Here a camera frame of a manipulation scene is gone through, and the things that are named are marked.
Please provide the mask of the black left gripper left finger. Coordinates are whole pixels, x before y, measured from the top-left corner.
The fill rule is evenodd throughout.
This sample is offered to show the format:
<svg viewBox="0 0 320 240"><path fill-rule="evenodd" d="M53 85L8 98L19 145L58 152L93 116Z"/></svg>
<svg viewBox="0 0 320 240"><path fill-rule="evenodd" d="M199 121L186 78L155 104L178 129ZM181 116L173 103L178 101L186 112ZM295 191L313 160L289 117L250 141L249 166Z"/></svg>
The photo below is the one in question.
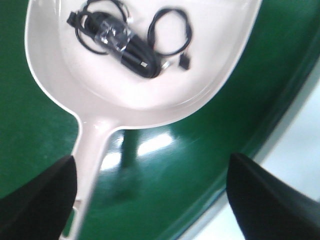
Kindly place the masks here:
<svg viewBox="0 0 320 240"><path fill-rule="evenodd" d="M76 163L66 155L0 200L0 238L59 239L76 194Z"/></svg>

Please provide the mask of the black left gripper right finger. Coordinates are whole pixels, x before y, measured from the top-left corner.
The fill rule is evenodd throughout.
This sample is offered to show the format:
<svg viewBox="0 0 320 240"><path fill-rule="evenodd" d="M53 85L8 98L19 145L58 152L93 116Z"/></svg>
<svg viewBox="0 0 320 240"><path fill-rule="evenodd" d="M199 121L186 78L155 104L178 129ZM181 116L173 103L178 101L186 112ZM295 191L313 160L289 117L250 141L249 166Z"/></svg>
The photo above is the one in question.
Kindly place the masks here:
<svg viewBox="0 0 320 240"><path fill-rule="evenodd" d="M229 159L227 199L246 240L318 240L320 204L242 153Z"/></svg>

